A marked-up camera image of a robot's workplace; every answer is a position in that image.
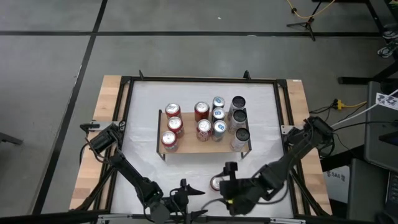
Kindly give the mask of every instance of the wooden table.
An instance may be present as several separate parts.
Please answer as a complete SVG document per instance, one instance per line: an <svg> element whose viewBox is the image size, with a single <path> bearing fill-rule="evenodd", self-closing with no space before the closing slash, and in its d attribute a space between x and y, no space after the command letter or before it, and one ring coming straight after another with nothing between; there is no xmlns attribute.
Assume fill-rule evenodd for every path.
<svg viewBox="0 0 398 224"><path fill-rule="evenodd" d="M122 76L119 75L105 75L102 83L101 90L99 92L98 101L96 104L93 120L95 121L112 121L113 113L115 109L116 98L118 97L119 86ZM301 80L287 80L287 86L289 91L290 105L292 109L293 119L295 125L303 123L305 118L309 117L307 100L305 98L303 84ZM122 119L124 107L126 104L127 85L123 90L123 98L121 100L118 121ZM280 101L282 105L282 114L284 121L287 121L287 110L284 101L284 92L282 88L279 88ZM90 132L88 139L96 136L98 132ZM84 199L94 189L98 183L101 166L93 156L90 150L85 150L83 159L81 162L80 170L76 180L75 190L72 195L70 208L76 208L79 206ZM315 198L315 200L321 205L321 207L331 214L331 208L326 191L325 180L323 178L323 172L320 165L318 151L313 149L302 159L303 173L305 177L305 185ZM105 186L102 194L102 200L99 208L105 208L105 201L108 198L108 184ZM299 214L304 214L301 194L298 187L295 187L296 198L298 204Z"/></svg>

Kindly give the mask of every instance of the wooden tray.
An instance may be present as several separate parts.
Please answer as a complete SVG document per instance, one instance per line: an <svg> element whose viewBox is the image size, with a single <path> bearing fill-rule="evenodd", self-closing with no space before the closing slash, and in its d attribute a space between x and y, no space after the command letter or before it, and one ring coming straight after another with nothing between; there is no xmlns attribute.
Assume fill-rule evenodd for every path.
<svg viewBox="0 0 398 224"><path fill-rule="evenodd" d="M157 128L157 149L156 152L160 155L160 157L164 160L165 154L178 154L178 153L220 153L220 152L234 152L229 148L229 143L232 138L234 138L233 134L230 134L228 131L224 133L224 137L220 142L215 142L212 139L208 141L202 142L197 139L197 122L195 121L194 113L182 113L182 122L185 134L181 139L178 139L178 149L176 152L168 152L165 150L160 136L168 131L167 127L167 116L162 110L159 110L159 122ZM246 120L245 128L249 129L248 122ZM251 142L249 142L243 147L240 153L242 157L246 156L247 153L251 151Z"/></svg>

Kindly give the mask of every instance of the concrete floor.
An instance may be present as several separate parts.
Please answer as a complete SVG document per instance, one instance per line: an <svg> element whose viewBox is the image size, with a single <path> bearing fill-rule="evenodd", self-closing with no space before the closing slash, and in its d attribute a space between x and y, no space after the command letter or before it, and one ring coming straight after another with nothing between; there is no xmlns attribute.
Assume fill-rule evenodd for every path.
<svg viewBox="0 0 398 224"><path fill-rule="evenodd" d="M304 16L316 6L293 3ZM0 30L91 31L100 5L100 0L3 0ZM374 8L383 24L392 20L383 2ZM298 21L283 0L109 0L99 29L296 32L285 25ZM336 3L315 19L313 29L377 32L364 4ZM0 36L0 131L24 139L22 146L0 144L0 217L30 213L88 39ZM249 70L253 78L303 80L314 110L334 98L346 104L366 100L366 86L339 85L336 78L371 77L388 66L391 59L376 55L383 45L381 38L359 37L316 42L308 37L97 37L43 212L68 209L84 138L78 125L91 120L103 75L138 75L141 69L146 76L241 77ZM349 112L332 111L328 122ZM355 147L363 142L364 128L340 136ZM342 150L337 144L336 151Z"/></svg>

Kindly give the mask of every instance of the yellow cable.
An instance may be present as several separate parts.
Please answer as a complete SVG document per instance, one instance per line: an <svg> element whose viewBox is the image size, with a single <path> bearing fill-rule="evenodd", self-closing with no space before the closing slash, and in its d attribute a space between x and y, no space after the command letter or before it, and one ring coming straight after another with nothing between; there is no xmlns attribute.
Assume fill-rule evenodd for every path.
<svg viewBox="0 0 398 224"><path fill-rule="evenodd" d="M321 11L319 11L319 12L317 12L317 13L315 13L314 15L311 15L311 16L300 16L300 15L297 13L297 11L295 11L294 13L296 14L297 17L299 17L299 18L301 18L301 19L309 19L309 18L311 18L311 17L314 17L314 16L316 16L316 15L319 15L321 12L323 12L325 9L327 9L329 6L331 6L331 5L334 3L334 1L336 1L336 0L333 0L331 3L329 3L327 6L325 6ZM290 5L290 9L293 9L294 7L293 7L292 3L290 2L290 0L287 0L287 2L288 2L289 5Z"/></svg>
<svg viewBox="0 0 398 224"><path fill-rule="evenodd" d="M367 101L364 101L362 103L358 103L357 105L352 105L352 106L344 105L343 107L345 107L345 108L355 108L357 106L362 106L365 103L367 103Z"/></svg>

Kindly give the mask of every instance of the white tabletop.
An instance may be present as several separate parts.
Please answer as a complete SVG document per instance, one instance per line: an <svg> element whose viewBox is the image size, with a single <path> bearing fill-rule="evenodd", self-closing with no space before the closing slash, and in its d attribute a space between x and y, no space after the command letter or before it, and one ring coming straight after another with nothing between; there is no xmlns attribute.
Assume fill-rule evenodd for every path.
<svg viewBox="0 0 398 224"><path fill-rule="evenodd" d="M178 103L182 112L193 112L198 101L211 106L214 96L222 96L227 111L234 96L246 99L252 151L241 159L240 153L221 154L167 154L163 161L156 153L159 109L167 103ZM180 179L205 195L190 196L189 211L200 210L207 201L222 197L210 189L210 179L223 170L225 162L238 163L237 178L248 178L264 164L283 155L280 139L274 87L253 83L193 83L136 81L132 91L122 151L127 160L141 173L159 184L165 197L171 189L179 187ZM283 196L285 187L272 199ZM228 217L222 203L207 206L206 215ZM134 187L120 174L111 207L112 213L143 214ZM257 205L247 217L292 218L290 194L273 205Z"/></svg>

